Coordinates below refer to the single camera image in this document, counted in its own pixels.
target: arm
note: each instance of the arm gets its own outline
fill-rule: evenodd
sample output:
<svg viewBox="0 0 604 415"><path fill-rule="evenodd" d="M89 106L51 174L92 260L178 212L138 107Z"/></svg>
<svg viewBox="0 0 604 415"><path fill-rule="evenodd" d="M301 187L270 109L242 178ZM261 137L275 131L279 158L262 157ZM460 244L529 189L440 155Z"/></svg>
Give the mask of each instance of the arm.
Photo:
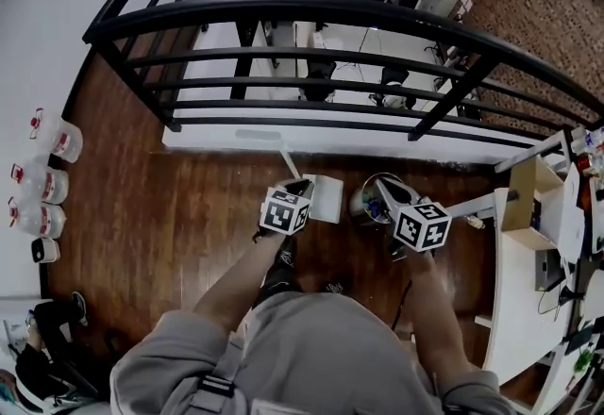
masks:
<svg viewBox="0 0 604 415"><path fill-rule="evenodd" d="M114 414L157 415L171 396L175 401L193 386L195 377L214 369L227 348L228 333L256 300L282 240L283 236L270 236L250 246L193 312L173 311L161 317L111 372Z"/></svg>
<svg viewBox="0 0 604 415"><path fill-rule="evenodd" d="M488 415L512 415L494 373L477 371L463 351L460 325L430 254L410 252L410 310L420 363L435 377L444 406Z"/></svg>

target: strap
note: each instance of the strap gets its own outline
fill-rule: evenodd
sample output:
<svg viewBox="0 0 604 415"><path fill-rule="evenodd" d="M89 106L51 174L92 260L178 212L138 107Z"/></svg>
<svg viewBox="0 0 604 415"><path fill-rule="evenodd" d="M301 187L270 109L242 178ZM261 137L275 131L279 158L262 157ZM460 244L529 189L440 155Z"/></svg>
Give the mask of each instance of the strap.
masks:
<svg viewBox="0 0 604 415"><path fill-rule="evenodd" d="M202 413L221 413L227 399L235 392L233 380L239 371L243 356L243 340L231 334L225 353L210 374L202 376L199 390L191 400L191 406Z"/></svg>

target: brick wall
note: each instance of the brick wall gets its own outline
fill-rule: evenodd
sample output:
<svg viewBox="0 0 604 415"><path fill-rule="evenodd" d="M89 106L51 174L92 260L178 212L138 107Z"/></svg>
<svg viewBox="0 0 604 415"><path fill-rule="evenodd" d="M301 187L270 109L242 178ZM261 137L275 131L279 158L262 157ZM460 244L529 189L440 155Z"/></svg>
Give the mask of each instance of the brick wall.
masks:
<svg viewBox="0 0 604 415"><path fill-rule="evenodd" d="M604 101L604 0L473 0L464 22L519 45L542 58ZM558 90L506 67L493 78L540 94L582 117L596 116ZM483 100L562 123L562 118L526 102L483 92ZM512 119L490 115L489 120L543 131Z"/></svg>

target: bottle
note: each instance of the bottle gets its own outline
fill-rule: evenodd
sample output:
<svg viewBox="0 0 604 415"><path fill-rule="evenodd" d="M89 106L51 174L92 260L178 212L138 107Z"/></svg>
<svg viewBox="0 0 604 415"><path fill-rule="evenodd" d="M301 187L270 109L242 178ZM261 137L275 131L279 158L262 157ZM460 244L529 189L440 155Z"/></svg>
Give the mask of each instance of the bottle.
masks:
<svg viewBox="0 0 604 415"><path fill-rule="evenodd" d="M31 119L33 130L29 138L35 140L43 152L48 152L74 163L82 152L82 132L74 124L65 122L60 115L36 110Z"/></svg>
<svg viewBox="0 0 604 415"><path fill-rule="evenodd" d="M15 202L8 199L10 226L17 225L32 236L57 239L65 226L65 212L59 206L44 204L34 199Z"/></svg>
<svg viewBox="0 0 604 415"><path fill-rule="evenodd" d="M30 160L24 167L13 163L10 176L21 186L24 197L48 204L60 204L69 191L66 172L51 169L35 160Z"/></svg>

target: person's left arm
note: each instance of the person's left arm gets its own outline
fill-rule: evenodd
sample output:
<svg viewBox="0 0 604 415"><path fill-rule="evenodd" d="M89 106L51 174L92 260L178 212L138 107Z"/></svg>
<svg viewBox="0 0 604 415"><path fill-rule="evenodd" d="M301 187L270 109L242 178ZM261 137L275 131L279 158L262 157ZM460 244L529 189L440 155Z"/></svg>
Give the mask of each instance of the person's left arm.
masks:
<svg viewBox="0 0 604 415"><path fill-rule="evenodd" d="M284 236L253 244L199 300L193 312L164 314L111 372L115 414L157 415L186 378L211 372L260 292Z"/></svg>

